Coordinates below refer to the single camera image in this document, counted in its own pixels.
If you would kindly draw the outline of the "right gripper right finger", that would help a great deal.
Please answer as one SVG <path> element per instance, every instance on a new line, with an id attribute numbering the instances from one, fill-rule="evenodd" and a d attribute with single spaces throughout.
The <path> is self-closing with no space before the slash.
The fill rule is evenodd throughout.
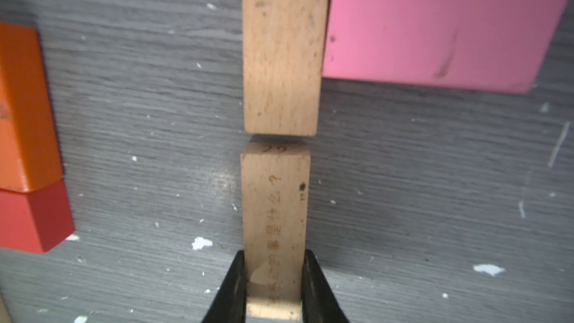
<path id="1" fill-rule="evenodd" d="M 304 255 L 301 300 L 303 322 L 349 323 L 315 254 L 309 249 Z"/>

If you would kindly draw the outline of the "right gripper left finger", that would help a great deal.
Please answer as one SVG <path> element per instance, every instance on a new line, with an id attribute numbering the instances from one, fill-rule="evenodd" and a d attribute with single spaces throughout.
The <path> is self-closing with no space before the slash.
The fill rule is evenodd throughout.
<path id="1" fill-rule="evenodd" d="M 238 251 L 202 323 L 245 323 L 246 302 L 245 252 Z"/>

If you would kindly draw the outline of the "natural wood block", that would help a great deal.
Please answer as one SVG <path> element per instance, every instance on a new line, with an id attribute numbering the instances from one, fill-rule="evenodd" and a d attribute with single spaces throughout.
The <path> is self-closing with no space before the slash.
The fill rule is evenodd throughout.
<path id="1" fill-rule="evenodd" d="M 242 0 L 245 130 L 314 136 L 329 0 Z"/>
<path id="2" fill-rule="evenodd" d="M 311 155 L 304 144 L 251 142 L 241 154 L 247 313 L 298 322 Z"/>

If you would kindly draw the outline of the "red block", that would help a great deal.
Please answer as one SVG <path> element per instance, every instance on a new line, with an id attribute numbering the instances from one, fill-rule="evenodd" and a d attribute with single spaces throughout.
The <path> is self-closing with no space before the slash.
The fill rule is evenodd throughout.
<path id="1" fill-rule="evenodd" d="M 1 190 L 1 247 L 44 254 L 75 232 L 64 181 L 29 193 Z"/>

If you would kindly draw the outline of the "orange block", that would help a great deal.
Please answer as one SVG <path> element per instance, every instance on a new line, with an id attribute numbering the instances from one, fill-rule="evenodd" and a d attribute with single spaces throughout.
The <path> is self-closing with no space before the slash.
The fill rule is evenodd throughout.
<path id="1" fill-rule="evenodd" d="M 1 188 L 28 193 L 64 176 L 37 32 L 1 23 Z"/>

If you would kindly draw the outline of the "light pink block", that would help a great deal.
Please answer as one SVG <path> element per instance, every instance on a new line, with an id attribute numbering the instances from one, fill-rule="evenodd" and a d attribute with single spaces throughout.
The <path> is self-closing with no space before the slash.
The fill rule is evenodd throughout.
<path id="1" fill-rule="evenodd" d="M 323 75 L 523 94 L 568 0 L 331 0 Z"/>

